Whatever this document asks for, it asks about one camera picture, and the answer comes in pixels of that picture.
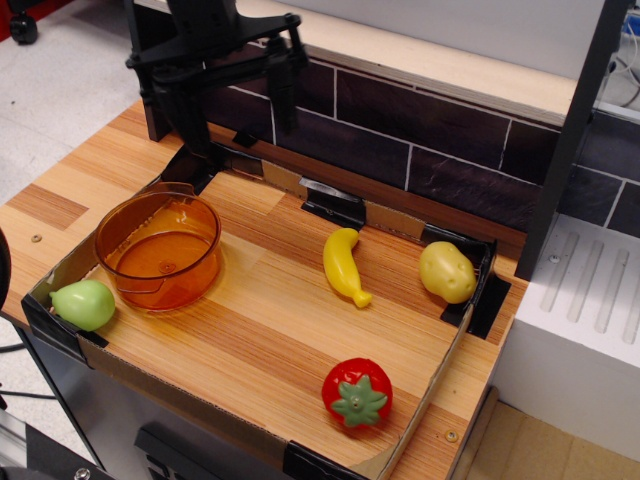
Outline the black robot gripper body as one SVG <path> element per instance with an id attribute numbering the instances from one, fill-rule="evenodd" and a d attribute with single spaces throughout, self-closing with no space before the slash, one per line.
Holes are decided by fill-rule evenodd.
<path id="1" fill-rule="evenodd" d="M 169 1 L 167 7 L 175 35 L 150 48 L 138 38 L 127 67 L 138 72 L 193 78 L 199 89 L 230 86 L 266 78 L 265 52 L 238 63 L 208 68 L 209 60 L 224 60 L 250 42 L 282 37 L 288 46 L 300 42 L 300 16 L 247 17 L 239 13 L 234 1 Z"/>

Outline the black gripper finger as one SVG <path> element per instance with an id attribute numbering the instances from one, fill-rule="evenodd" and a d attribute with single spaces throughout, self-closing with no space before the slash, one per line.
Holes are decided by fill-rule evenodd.
<path id="1" fill-rule="evenodd" d="M 199 85 L 193 78 L 152 76 L 155 100 L 169 124 L 195 156 L 207 158 L 210 134 L 207 120 L 195 97 Z"/>
<path id="2" fill-rule="evenodd" d="M 285 134 L 298 126 L 295 78 L 307 66 L 308 56 L 300 42 L 288 46 L 282 37 L 270 38 L 265 49 L 267 92 L 274 118 Z"/>

